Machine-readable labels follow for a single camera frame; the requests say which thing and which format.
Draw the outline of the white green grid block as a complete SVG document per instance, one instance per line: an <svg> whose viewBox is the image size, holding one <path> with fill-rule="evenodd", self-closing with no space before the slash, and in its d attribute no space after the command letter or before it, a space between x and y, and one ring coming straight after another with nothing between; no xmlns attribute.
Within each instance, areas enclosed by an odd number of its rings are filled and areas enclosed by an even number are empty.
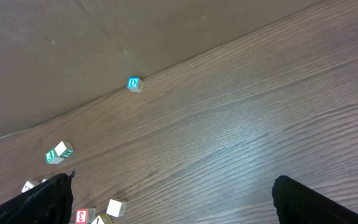
<svg viewBox="0 0 358 224"><path fill-rule="evenodd" d="M113 217L122 217L125 214L126 208L126 201L110 199L106 213Z"/></svg>

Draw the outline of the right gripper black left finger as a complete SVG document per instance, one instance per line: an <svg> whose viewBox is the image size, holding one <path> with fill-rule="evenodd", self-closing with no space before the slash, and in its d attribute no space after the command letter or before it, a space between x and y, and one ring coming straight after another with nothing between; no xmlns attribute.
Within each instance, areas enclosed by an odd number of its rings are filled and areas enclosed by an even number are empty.
<svg viewBox="0 0 358 224"><path fill-rule="evenodd" d="M0 224L68 224L73 192L71 174L60 173L0 205Z"/></svg>

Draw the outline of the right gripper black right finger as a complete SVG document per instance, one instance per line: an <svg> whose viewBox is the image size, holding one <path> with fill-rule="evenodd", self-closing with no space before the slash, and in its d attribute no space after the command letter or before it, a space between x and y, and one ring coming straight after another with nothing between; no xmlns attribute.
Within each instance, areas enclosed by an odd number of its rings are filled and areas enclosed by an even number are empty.
<svg viewBox="0 0 358 224"><path fill-rule="evenodd" d="M280 224L358 224L358 213L281 175L272 187Z"/></svg>

